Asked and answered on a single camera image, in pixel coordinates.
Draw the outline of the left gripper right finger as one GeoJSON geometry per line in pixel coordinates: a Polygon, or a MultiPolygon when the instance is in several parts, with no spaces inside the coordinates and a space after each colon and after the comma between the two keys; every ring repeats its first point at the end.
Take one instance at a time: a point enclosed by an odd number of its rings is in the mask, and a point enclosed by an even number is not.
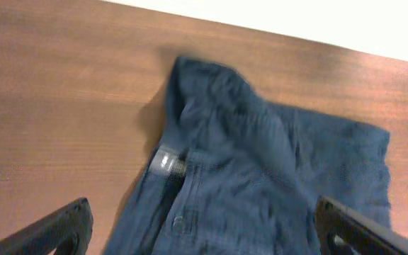
{"type": "Polygon", "coordinates": [[[320,251],[324,255],[408,255],[407,238],[337,200],[319,197],[314,213],[320,251]]]}

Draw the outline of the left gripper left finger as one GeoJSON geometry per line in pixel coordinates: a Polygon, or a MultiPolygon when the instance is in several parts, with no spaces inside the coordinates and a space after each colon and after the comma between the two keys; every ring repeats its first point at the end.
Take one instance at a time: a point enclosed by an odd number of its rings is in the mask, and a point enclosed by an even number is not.
{"type": "Polygon", "coordinates": [[[70,254],[88,250],[93,215],[87,198],[77,198],[0,240],[0,254],[70,254]]]}

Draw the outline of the navy blue shorts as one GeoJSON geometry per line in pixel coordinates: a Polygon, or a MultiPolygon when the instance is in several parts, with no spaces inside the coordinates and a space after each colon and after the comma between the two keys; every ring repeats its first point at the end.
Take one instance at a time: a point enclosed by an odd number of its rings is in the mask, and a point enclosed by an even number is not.
{"type": "Polygon", "coordinates": [[[235,70],[174,63],[166,126],[106,254],[318,254],[317,199],[389,227],[390,135],[270,103],[235,70]]]}

